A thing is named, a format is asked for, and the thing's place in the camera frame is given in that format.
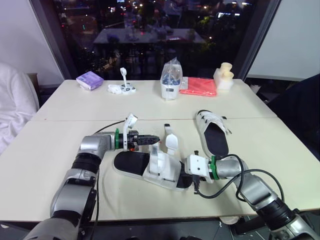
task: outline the robotic arm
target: robotic arm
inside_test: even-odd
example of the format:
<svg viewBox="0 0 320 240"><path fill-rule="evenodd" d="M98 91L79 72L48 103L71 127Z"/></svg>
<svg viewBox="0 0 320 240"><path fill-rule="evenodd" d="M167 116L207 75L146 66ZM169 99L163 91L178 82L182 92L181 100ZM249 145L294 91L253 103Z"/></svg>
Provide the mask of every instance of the robotic arm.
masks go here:
<svg viewBox="0 0 320 240"><path fill-rule="evenodd" d="M108 151L136 150L139 145L152 145L160 139L153 135L139 135L129 131L137 118L127 118L123 134L100 132L85 136L80 144L71 169L55 193L50 218L40 222L24 240L76 240L79 226L90 221L96 203L95 185L100 163Z"/></svg>
<svg viewBox="0 0 320 240"><path fill-rule="evenodd" d="M79 227L90 221L96 203L97 181L100 163L107 151L116 149L137 150L139 145L152 145L160 139L152 135L139 135L129 131L137 118L127 118L123 134L100 132L83 138L76 158L51 203L50 218L40 222L24 240L77 240ZM277 240L291 240L305 235L314 240L320 237L308 224L278 197L258 176L249 172L245 162L234 156L217 160L192 154L185 162L185 173L192 176L198 194L200 179L233 179L244 200L257 212ZM238 177L245 171L243 179Z"/></svg>
<svg viewBox="0 0 320 240"><path fill-rule="evenodd" d="M241 160L243 170L248 170L245 162ZM241 173L241 165L234 156L216 160L213 156L208 158L198 155L190 155L187 158L185 172L198 177L203 177L208 183L213 180L231 179ZM241 178L234 183L238 188ZM199 191L199 180L195 181L195 188ZM260 177L246 172L240 194L250 207L263 219L270 229L271 234L277 240L291 240L308 236L308 239L320 240L315 231L278 197Z"/></svg>

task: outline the night city view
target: night city view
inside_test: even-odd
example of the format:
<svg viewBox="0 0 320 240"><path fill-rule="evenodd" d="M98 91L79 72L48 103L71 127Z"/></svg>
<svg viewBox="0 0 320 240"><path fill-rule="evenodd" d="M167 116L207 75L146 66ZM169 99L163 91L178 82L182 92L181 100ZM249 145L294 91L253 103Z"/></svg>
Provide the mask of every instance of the night city view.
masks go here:
<svg viewBox="0 0 320 240"><path fill-rule="evenodd" d="M177 57L184 76L212 77L232 63L255 0L54 0L79 74L159 79Z"/></svg>

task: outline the black cable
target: black cable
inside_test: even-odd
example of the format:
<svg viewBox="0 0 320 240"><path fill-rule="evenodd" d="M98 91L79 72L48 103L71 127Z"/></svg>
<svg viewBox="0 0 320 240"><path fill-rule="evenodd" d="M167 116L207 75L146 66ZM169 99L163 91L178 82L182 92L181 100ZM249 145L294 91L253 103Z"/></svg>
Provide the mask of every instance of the black cable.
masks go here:
<svg viewBox="0 0 320 240"><path fill-rule="evenodd" d="M96 229L96 226L98 225L98 219L99 219L99 175L100 175L100 170L98 170L96 174L96 215L95 215L95 220L92 227L90 240L94 239L95 229Z"/></svg>
<svg viewBox="0 0 320 240"><path fill-rule="evenodd" d="M217 234L218 234L219 228L220 228L220 226L219 226L219 223L218 223L218 224L217 224L217 229L216 229L216 231L215 231L215 234L214 234L212 240L215 240L215 238L216 238L216 236L217 236Z"/></svg>
<svg viewBox="0 0 320 240"><path fill-rule="evenodd" d="M245 174L244 174L244 165L243 165L240 157L239 157L238 155L236 155L236 154L228 154L228 155L225 155L225 156L223 156L223 157L221 157L221 158L224 159L224 158L226 158L226 157L235 157L235 158L238 160L239 164L240 164L240 168L241 168L241 174L240 174L240 176L241 176L241 179L240 179L239 187L238 187L237 190L236 190L235 196L236 196L236 198L237 198L238 200L240 200L240 201L242 201L242 202L245 202L246 200L244 200L243 198L239 197L239 193L240 193L240 191L241 191L242 185L244 184L244 177L245 177Z"/></svg>
<svg viewBox="0 0 320 240"><path fill-rule="evenodd" d="M260 173L264 173L264 174L267 174L268 176L270 176L274 181L275 183L277 184L279 190L280 190L280 194L281 194L281 200L283 202L285 202L285 195L284 195L284 191L281 187L281 184L280 182L276 179L275 176L273 176L270 172L268 171L265 171L265 170L262 170L262 169L249 169L249 170L245 170L243 172L243 174L247 174L247 173L252 173L252 172L260 172ZM241 173L239 173L238 175L234 176L230 181L228 181L218 192L216 192L215 194L213 195L204 195L202 194L200 191L199 191L199 188L196 186L195 187L195 191L203 198L205 199L214 199L216 197L218 197L224 190L227 189L227 187L230 186L230 184L232 184L238 177L241 176Z"/></svg>
<svg viewBox="0 0 320 240"><path fill-rule="evenodd" d="M111 127L113 125L123 123L124 121L125 120L121 120L121 121L117 121L117 122L114 122L112 124L109 124L107 126L104 126L103 128L101 128L98 131L96 131L94 134L97 134L97 133L101 132L102 130L104 130L106 128L109 128L109 127ZM93 227L92 227L90 240L93 240L93 238L94 238L95 229L96 229L96 226L98 224L98 219L99 219L99 175L100 175L100 169L98 169L98 172L96 174L96 215L95 215L95 220L94 220L94 224L93 224Z"/></svg>
<svg viewBox="0 0 320 240"><path fill-rule="evenodd" d="M121 120L121 121L114 122L114 123L112 123L112 124L110 124L110 125L108 125L108 126L104 126L103 128L101 128L101 129L99 129L98 131L96 131L94 134L97 134L97 133L101 132L102 130L104 130L104 129L106 129L106 128L109 128L109 127L111 127L111 126L113 126L113 125L123 123L124 121L125 121L125 120Z"/></svg>

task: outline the metal arm segment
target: metal arm segment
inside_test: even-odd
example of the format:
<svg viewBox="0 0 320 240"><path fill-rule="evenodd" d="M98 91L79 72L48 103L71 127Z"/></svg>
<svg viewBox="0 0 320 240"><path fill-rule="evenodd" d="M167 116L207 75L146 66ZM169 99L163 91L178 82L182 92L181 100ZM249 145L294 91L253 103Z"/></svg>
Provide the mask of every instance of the metal arm segment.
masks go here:
<svg viewBox="0 0 320 240"><path fill-rule="evenodd" d="M244 170L248 169L245 163L243 165ZM241 172L239 161L232 156L217 160L215 167L219 179L233 178ZM241 178L238 177L234 181L237 188L240 180ZM250 207L264 220L275 239L291 240L305 234L314 240L320 240L320 236L298 214L291 211L260 177L250 172L246 173L240 193Z"/></svg>
<svg viewBox="0 0 320 240"><path fill-rule="evenodd" d="M100 163L115 150L115 133L85 136L76 158L53 197L51 218L40 222L24 239L76 240L79 225L91 219L97 191L94 189Z"/></svg>

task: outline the green ring joint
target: green ring joint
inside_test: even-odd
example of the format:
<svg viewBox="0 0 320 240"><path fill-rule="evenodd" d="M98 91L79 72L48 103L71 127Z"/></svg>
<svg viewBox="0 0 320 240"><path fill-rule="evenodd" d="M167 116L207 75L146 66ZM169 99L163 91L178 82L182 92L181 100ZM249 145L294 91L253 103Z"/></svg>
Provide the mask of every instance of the green ring joint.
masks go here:
<svg viewBox="0 0 320 240"><path fill-rule="evenodd" d="M115 136L114 136L114 141L115 141L115 149L119 149L119 129L115 129Z"/></svg>
<svg viewBox="0 0 320 240"><path fill-rule="evenodd" d="M216 158L215 156L211 156L211 163L210 168L212 170L212 175L214 180L219 180L218 174L217 174L217 168L216 168Z"/></svg>

